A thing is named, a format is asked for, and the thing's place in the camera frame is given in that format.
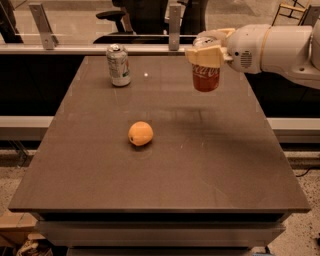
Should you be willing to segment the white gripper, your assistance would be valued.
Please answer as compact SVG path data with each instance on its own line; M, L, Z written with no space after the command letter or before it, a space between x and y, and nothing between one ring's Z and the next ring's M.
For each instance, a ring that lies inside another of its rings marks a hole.
M220 45L192 47L185 51L187 60L209 68L220 68L229 62L236 71L250 74L261 72L261 53L268 24L246 25L239 29L222 28L200 32L197 37L217 41Z

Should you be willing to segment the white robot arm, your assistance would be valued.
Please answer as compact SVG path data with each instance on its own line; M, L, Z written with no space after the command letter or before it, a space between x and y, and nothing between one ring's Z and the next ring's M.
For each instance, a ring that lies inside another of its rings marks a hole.
M275 73L314 89L320 88L320 30L313 26L246 25L200 33L185 50L193 65L258 74Z

